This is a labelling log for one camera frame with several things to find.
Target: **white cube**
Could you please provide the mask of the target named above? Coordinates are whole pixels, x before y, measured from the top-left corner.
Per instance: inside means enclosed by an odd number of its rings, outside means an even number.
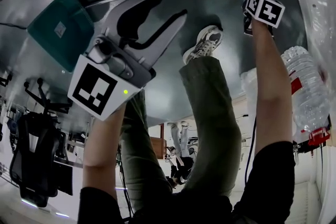
[[[275,0],[247,0],[245,9],[252,17],[278,28],[285,7]]]

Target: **teal bin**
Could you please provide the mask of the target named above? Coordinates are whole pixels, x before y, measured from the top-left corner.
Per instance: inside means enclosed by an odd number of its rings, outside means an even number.
[[[72,72],[95,29],[78,0],[54,0],[27,30],[64,69]]]

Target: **green pants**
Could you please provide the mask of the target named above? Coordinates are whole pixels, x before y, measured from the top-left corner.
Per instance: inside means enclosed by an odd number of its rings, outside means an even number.
[[[191,60],[180,70],[197,125],[196,162],[182,192],[229,196],[240,163],[241,139],[219,61]],[[121,157],[133,208],[150,207],[172,195],[154,153],[146,123],[144,92],[127,103]]]

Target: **red label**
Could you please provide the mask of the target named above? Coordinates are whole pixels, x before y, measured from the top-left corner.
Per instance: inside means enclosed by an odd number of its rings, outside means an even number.
[[[302,88],[302,84],[299,78],[296,78],[291,83],[292,95]]]

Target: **water bottle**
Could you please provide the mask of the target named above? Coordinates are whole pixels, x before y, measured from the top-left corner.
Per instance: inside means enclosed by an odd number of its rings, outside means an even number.
[[[312,132],[325,127],[329,96],[313,58],[299,46],[286,50],[281,57],[290,77],[293,118],[298,128]]]

